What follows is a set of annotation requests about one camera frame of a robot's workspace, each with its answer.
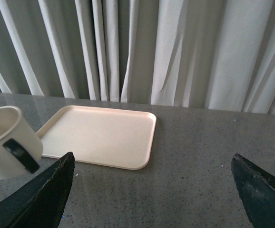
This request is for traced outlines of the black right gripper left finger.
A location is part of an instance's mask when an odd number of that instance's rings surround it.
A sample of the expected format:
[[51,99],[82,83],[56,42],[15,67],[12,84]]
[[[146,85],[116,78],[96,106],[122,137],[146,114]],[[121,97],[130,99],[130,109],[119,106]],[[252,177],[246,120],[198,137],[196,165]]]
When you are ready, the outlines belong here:
[[0,202],[0,228],[56,228],[72,187],[75,159],[66,153]]

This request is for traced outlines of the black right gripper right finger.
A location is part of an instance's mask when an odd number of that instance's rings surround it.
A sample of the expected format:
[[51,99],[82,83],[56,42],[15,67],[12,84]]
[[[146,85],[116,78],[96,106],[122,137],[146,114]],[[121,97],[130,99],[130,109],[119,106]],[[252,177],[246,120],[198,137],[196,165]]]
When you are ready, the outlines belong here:
[[255,228],[275,228],[275,176],[240,154],[231,171],[249,221]]

